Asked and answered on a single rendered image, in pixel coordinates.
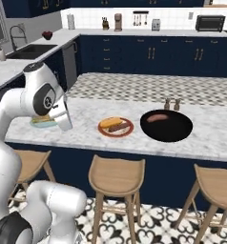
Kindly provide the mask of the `brown sausage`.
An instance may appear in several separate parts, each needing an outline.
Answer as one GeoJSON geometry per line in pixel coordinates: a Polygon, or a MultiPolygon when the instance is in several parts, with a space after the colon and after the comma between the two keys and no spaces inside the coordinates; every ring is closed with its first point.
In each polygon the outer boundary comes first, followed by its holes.
{"type": "Polygon", "coordinates": [[[130,126],[129,123],[121,123],[119,125],[111,126],[111,127],[109,127],[109,132],[116,132],[116,131],[125,129],[125,128],[129,127],[129,126],[130,126]]]}

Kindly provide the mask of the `pale green plate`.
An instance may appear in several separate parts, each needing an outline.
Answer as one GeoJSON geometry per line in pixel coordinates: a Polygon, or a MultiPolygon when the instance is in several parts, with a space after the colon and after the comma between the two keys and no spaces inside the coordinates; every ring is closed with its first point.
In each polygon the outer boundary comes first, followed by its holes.
{"type": "Polygon", "coordinates": [[[32,123],[32,121],[31,121],[31,125],[34,126],[35,128],[43,129],[43,128],[56,126],[57,123],[53,119],[53,121],[43,122],[43,123],[32,123]]]}

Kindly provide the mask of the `navy sink cupboard run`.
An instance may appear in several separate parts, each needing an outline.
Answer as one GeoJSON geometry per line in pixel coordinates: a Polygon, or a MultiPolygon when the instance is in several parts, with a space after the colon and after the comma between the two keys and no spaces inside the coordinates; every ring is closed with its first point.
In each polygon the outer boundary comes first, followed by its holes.
{"type": "MultiPolygon", "coordinates": [[[[65,92],[67,90],[67,81],[62,50],[56,51],[54,54],[47,57],[44,60],[44,63],[52,70],[59,82],[59,85],[65,92]]],[[[7,82],[5,85],[0,85],[0,91],[3,89],[24,88],[25,84],[25,76],[24,74],[21,74],[18,77],[13,78],[10,82],[7,82]]]]}

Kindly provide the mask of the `steel dishwasher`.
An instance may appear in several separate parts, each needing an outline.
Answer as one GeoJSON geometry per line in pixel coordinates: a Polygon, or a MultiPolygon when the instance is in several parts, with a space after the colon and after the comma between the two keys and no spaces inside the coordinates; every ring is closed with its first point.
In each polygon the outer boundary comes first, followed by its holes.
{"type": "Polygon", "coordinates": [[[67,81],[67,90],[69,90],[77,80],[76,62],[74,55],[73,42],[62,49],[64,59],[64,69],[67,81]]]}

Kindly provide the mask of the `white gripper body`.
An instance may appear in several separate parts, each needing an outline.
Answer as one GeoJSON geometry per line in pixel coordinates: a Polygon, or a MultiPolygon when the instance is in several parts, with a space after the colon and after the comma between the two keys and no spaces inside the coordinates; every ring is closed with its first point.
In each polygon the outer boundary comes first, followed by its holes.
{"type": "Polygon", "coordinates": [[[72,121],[65,102],[58,104],[53,112],[54,120],[62,131],[68,131],[72,129],[72,121]]]}

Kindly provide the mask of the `knife block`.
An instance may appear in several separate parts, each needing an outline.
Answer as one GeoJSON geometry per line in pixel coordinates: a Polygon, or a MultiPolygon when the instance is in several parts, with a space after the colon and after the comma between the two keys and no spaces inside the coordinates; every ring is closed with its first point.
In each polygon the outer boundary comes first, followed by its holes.
{"type": "Polygon", "coordinates": [[[109,27],[109,22],[107,20],[107,17],[102,17],[102,28],[104,31],[108,30],[109,27]]]}

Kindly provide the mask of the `wooden wall shelf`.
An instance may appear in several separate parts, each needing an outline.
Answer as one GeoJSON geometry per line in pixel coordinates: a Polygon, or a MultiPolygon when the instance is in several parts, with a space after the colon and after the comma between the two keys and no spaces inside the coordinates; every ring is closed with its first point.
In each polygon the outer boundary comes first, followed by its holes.
{"type": "Polygon", "coordinates": [[[212,5],[204,5],[203,8],[227,8],[226,4],[212,4],[212,5]]]}

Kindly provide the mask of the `pink sausage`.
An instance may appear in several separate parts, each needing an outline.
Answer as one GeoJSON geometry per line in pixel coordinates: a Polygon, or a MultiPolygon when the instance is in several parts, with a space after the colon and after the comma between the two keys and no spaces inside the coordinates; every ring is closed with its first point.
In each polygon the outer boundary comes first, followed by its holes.
{"type": "Polygon", "coordinates": [[[166,114],[154,114],[147,118],[147,122],[152,123],[155,121],[166,120],[168,118],[169,117],[166,114]]]}

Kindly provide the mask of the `red plate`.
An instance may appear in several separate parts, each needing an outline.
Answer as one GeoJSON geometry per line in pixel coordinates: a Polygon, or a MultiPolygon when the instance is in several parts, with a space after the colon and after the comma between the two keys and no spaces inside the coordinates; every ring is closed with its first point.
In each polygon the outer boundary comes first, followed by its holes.
{"type": "Polygon", "coordinates": [[[134,124],[127,118],[124,118],[124,117],[119,117],[121,120],[122,120],[122,123],[129,123],[130,126],[125,128],[125,129],[122,129],[122,130],[119,130],[119,131],[116,131],[116,132],[109,132],[109,128],[101,128],[100,127],[100,122],[104,119],[102,119],[99,123],[98,123],[98,130],[100,133],[102,133],[103,135],[105,136],[108,136],[108,137],[123,137],[123,136],[127,136],[129,135],[133,130],[134,130],[134,124]]]}

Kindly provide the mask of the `dark sink basin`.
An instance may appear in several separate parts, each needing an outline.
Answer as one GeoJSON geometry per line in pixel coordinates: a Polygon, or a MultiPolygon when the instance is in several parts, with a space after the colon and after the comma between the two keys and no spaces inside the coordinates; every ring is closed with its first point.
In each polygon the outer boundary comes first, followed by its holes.
{"type": "Polygon", "coordinates": [[[55,48],[55,45],[36,45],[36,44],[30,44],[26,47],[14,51],[10,54],[7,54],[6,57],[8,59],[28,59],[33,60],[40,55],[46,53],[47,51],[55,48]]]}

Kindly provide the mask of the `brown coffee machine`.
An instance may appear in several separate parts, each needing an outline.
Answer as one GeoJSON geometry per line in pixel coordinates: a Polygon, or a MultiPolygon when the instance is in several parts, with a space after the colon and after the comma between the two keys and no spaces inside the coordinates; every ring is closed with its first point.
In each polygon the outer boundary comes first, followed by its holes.
{"type": "Polygon", "coordinates": [[[114,31],[122,31],[122,14],[116,13],[114,15],[114,31]]]}

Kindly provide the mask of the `white paper towel roll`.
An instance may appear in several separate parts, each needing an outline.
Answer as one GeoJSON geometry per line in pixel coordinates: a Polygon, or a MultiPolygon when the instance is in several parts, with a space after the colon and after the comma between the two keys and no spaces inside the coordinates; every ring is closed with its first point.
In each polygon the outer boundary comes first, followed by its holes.
{"type": "Polygon", "coordinates": [[[68,29],[69,30],[75,30],[75,24],[74,24],[74,16],[73,16],[73,14],[68,14],[67,15],[67,20],[68,20],[68,29]]]}

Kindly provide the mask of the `navy upper cupboard run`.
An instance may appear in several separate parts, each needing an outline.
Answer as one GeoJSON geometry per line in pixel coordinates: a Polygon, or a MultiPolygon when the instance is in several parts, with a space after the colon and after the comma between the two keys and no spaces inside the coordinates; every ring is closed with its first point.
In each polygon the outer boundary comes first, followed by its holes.
{"type": "Polygon", "coordinates": [[[33,18],[68,8],[199,8],[204,0],[2,0],[7,18],[33,18]]]}

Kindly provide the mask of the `wooden bar stool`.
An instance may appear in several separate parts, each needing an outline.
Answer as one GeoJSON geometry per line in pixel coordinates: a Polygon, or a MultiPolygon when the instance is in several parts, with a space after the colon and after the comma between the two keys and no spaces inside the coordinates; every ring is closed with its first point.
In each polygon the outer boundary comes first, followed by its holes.
{"type": "Polygon", "coordinates": [[[209,227],[217,228],[217,235],[223,228],[227,228],[227,170],[217,168],[204,168],[194,165],[196,181],[185,201],[180,216],[176,221],[177,229],[183,218],[190,219],[187,211],[190,206],[195,210],[194,219],[198,223],[198,234],[194,244],[199,244],[209,227]],[[201,192],[210,203],[210,208],[204,217],[198,214],[195,198],[201,192]]]}
{"type": "Polygon", "coordinates": [[[29,187],[29,183],[40,173],[41,170],[45,171],[48,179],[51,182],[55,182],[55,177],[49,161],[49,157],[52,152],[36,152],[25,150],[16,150],[16,152],[19,154],[22,160],[22,169],[18,181],[15,184],[14,190],[10,195],[9,201],[25,202],[26,197],[16,198],[13,196],[13,194],[19,185],[21,185],[23,189],[26,190],[29,187]]]}
{"type": "Polygon", "coordinates": [[[89,182],[95,191],[92,244],[96,244],[98,227],[103,213],[127,215],[132,244],[136,244],[134,218],[140,224],[139,190],[144,181],[145,160],[138,161],[93,157],[89,170],[89,182]],[[104,207],[105,196],[125,200],[125,208],[104,207]]]}

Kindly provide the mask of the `black bowl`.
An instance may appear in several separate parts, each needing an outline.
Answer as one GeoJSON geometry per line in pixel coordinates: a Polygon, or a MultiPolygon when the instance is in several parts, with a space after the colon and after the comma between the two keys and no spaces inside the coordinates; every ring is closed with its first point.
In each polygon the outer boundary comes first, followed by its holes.
{"type": "Polygon", "coordinates": [[[183,113],[170,110],[154,110],[144,113],[140,118],[142,131],[154,140],[161,142],[177,142],[185,139],[193,130],[193,122],[183,113]],[[168,119],[147,122],[154,114],[166,114],[168,119]]]}

